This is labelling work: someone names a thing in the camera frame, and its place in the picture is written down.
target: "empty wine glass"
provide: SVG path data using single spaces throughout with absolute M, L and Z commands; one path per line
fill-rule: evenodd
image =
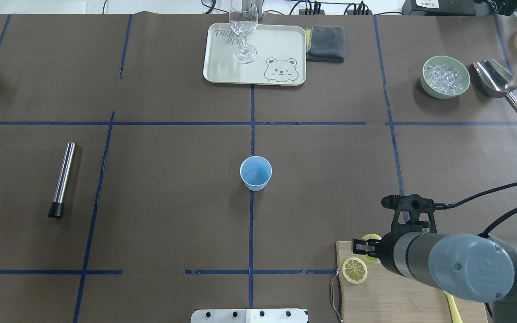
M 234 58 L 243 64 L 254 61 L 257 50 L 246 44 L 246 37 L 253 33 L 259 23 L 256 0 L 230 0 L 228 20 L 232 30 L 243 39 L 243 44 L 234 50 Z

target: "metal bracket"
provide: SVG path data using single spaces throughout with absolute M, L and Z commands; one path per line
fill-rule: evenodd
M 306 309 L 196 310 L 191 323 L 308 323 Z

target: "bowl of ice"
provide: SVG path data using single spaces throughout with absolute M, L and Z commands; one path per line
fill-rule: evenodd
M 470 74 L 452 57 L 432 57 L 422 67 L 420 84 L 434 98 L 451 99 L 468 90 Z

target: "cartoon bear print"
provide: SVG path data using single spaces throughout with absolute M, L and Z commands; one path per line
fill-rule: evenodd
M 273 57 L 267 59 L 267 70 L 264 77 L 269 83 L 294 83 L 298 79 L 296 71 L 296 60 L 289 58 L 286 61 L 277 61 Z

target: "white tray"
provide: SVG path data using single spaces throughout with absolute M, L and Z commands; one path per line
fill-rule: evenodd
M 242 38 L 230 24 L 209 27 L 203 76 L 209 82 L 297 86 L 306 80 L 306 35 L 298 26 L 261 25 L 247 38 L 257 59 L 241 64 L 234 49 Z

